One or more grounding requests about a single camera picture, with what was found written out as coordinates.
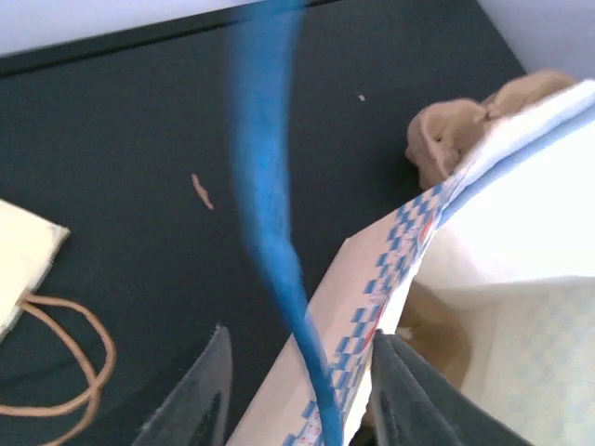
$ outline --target small debris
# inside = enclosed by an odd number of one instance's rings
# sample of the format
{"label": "small debris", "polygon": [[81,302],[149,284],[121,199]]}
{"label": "small debris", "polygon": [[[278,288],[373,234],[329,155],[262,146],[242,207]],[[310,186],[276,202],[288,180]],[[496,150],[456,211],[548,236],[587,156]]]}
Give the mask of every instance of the small debris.
{"label": "small debris", "polygon": [[397,335],[399,335],[403,339],[407,339],[407,340],[413,339],[413,332],[411,331],[411,328],[409,328],[409,327],[398,327]]}
{"label": "small debris", "polygon": [[201,185],[196,174],[192,174],[192,184],[194,185],[194,189],[196,190],[196,193],[198,193],[198,196],[203,200],[205,206],[211,211],[215,209],[211,201],[208,199],[208,191]]}

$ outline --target white wall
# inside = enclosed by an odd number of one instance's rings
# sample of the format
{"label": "white wall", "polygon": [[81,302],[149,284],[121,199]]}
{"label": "white wall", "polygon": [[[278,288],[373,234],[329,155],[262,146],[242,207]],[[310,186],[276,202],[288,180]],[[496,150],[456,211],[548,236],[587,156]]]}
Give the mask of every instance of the white wall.
{"label": "white wall", "polygon": [[0,1],[0,56],[255,0]]}
{"label": "white wall", "polygon": [[527,71],[595,78],[594,0],[478,0]]}
{"label": "white wall", "polygon": [[[8,0],[0,2],[0,55],[252,1]],[[595,77],[595,0],[478,1],[527,70]]]}

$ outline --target blue string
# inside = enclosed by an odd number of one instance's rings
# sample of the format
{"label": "blue string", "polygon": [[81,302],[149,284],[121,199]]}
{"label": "blue string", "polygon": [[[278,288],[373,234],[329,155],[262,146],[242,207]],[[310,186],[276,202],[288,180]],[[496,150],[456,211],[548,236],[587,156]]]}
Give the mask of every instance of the blue string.
{"label": "blue string", "polygon": [[[335,390],[320,336],[307,311],[301,266],[290,239],[288,114],[293,53],[304,3],[261,2],[248,8],[242,23],[235,27],[231,162],[247,251],[271,289],[306,363],[324,444],[342,446]],[[278,14],[281,7],[292,11]]]}

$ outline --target cream paper bag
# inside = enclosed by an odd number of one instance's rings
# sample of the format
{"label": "cream paper bag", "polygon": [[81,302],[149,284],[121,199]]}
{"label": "cream paper bag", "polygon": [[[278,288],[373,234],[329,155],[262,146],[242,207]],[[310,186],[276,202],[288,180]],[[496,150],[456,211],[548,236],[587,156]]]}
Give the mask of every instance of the cream paper bag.
{"label": "cream paper bag", "polygon": [[[593,141],[585,81],[502,122],[451,178],[344,242],[310,311],[346,444],[370,395],[370,340],[395,332],[414,276],[468,331],[463,393],[536,446],[595,444]],[[290,337],[228,446],[321,444]]]}
{"label": "cream paper bag", "polygon": [[0,341],[16,323],[19,299],[35,291],[69,231],[0,200]]}

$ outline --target blue checkered pattern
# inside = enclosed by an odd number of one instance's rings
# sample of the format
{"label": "blue checkered pattern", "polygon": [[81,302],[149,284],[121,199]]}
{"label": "blue checkered pattern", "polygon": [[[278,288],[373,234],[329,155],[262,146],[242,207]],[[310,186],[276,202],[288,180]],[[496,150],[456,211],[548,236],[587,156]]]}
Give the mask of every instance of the blue checkered pattern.
{"label": "blue checkered pattern", "polygon": [[515,327],[498,419],[533,444],[595,444],[592,287],[552,286],[524,302],[507,304],[522,324]]}
{"label": "blue checkered pattern", "polygon": [[[351,332],[344,336],[330,359],[330,370],[343,419],[349,412],[369,354],[369,340],[395,289],[409,274],[409,269],[423,253],[444,207],[461,177],[446,181],[400,207],[395,225],[386,239],[386,251],[377,259],[377,275],[363,289],[365,306],[351,317]],[[316,402],[310,400],[302,413],[304,425],[297,434],[289,434],[283,446],[322,446],[323,437]]]}

